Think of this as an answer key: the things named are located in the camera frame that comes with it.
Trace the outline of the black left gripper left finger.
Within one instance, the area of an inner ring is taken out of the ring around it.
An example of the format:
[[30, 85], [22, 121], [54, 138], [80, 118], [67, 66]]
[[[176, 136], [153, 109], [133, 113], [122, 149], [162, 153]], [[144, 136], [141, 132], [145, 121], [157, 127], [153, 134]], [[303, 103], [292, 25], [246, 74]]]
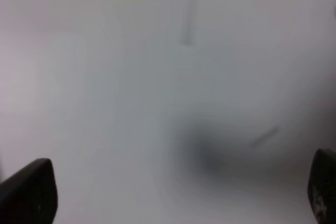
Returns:
[[58, 192], [52, 161], [39, 158], [1, 182], [1, 223], [53, 223]]

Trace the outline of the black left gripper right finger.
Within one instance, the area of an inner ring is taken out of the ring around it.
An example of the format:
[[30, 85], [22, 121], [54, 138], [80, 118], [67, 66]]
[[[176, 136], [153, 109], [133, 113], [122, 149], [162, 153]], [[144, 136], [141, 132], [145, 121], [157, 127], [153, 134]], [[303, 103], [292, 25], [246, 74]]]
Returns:
[[317, 223], [335, 223], [335, 152], [318, 149], [313, 157], [307, 187]]

